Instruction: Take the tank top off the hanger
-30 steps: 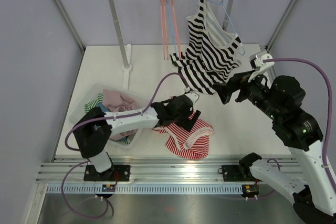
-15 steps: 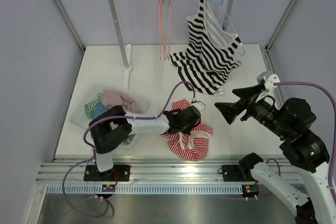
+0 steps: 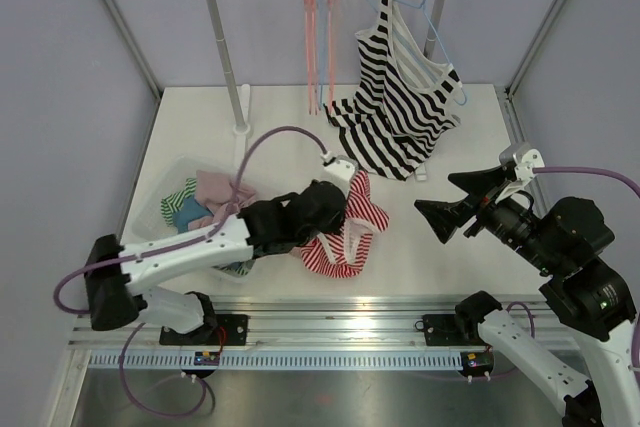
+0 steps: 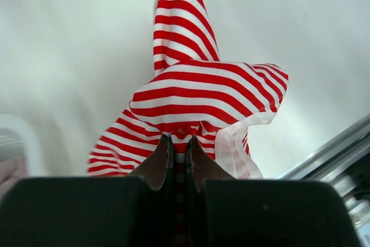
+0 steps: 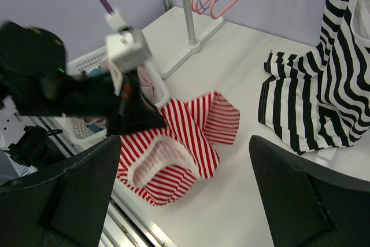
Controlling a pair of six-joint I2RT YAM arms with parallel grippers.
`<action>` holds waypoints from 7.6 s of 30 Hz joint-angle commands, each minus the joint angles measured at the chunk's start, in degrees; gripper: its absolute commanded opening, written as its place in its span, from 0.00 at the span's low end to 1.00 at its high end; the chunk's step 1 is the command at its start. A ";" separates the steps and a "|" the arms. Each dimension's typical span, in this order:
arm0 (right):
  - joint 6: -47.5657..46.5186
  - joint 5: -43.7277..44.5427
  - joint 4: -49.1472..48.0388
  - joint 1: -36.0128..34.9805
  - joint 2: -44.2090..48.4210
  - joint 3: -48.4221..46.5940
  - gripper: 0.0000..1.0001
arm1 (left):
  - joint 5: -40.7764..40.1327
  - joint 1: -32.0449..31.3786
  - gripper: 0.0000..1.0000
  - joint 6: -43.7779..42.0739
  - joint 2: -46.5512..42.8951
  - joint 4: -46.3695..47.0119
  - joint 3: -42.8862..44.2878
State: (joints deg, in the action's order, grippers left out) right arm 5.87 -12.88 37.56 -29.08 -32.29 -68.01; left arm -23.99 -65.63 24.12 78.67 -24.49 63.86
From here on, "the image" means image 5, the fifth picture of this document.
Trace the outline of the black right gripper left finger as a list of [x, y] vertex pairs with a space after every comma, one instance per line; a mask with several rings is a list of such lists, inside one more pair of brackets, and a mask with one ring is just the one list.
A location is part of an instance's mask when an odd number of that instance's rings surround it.
[[1, 246], [98, 246], [120, 149], [111, 136], [1, 185]]

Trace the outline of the teal blue tank top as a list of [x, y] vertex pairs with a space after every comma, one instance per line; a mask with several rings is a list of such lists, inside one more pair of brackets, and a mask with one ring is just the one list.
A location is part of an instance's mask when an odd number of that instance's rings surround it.
[[103, 69], [103, 68], [94, 68], [92, 71], [90, 71], [87, 76], [90, 77], [90, 78], [94, 78], [94, 77], [97, 77], [97, 76], [101, 76], [101, 75], [104, 75], [106, 73], [106, 71]]

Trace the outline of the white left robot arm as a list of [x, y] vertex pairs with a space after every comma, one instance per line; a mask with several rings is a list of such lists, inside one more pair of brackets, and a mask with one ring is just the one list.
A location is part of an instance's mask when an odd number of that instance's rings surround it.
[[10, 97], [22, 116], [102, 119], [110, 136], [166, 127], [142, 92], [137, 69], [122, 77], [115, 83], [110, 72], [71, 76], [57, 35], [12, 21], [1, 25], [1, 98]]

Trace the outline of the red striped tank top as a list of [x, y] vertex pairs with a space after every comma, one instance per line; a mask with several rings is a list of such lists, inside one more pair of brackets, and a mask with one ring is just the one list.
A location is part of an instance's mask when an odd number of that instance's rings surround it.
[[219, 166], [215, 145], [232, 145], [240, 111], [219, 92], [180, 101], [159, 110], [165, 128], [121, 137], [116, 178], [152, 206], [182, 198], [197, 180], [210, 179]]

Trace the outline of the mauve pink tank top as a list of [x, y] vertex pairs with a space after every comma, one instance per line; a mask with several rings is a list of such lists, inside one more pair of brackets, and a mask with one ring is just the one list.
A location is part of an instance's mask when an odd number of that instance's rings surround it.
[[[106, 72], [109, 72], [108, 60], [106, 58], [101, 60], [99, 62], [98, 67], [103, 68]], [[146, 67], [144, 65], [141, 65], [138, 68], [138, 76], [140, 79], [140, 87], [142, 91], [144, 92], [145, 96], [148, 97], [149, 100], [153, 101], [155, 93], [154, 81], [151, 78], [151, 76], [147, 73]], [[84, 117], [84, 118], [73, 118], [73, 120], [86, 126], [96, 125], [100, 129], [106, 128], [106, 120], [103, 118]]]

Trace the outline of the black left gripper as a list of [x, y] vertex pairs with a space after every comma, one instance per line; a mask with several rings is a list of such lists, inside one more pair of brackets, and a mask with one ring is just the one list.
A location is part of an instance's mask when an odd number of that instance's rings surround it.
[[60, 107], [69, 117], [103, 118], [107, 134], [129, 135], [165, 128], [157, 107], [145, 96], [137, 72], [124, 74], [119, 95], [109, 73], [94, 78], [86, 74], [68, 77], [61, 89]]

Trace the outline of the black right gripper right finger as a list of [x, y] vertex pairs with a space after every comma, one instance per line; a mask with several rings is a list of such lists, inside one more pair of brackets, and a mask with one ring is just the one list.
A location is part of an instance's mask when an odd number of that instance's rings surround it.
[[249, 153], [275, 246], [369, 246], [369, 182], [253, 135]]

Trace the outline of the black white striped tank top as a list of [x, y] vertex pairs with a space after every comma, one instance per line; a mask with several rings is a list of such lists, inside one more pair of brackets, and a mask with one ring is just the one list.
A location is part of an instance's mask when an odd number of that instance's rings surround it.
[[369, 0], [325, 0], [319, 44], [264, 69], [261, 124], [298, 154], [353, 146], [369, 130]]

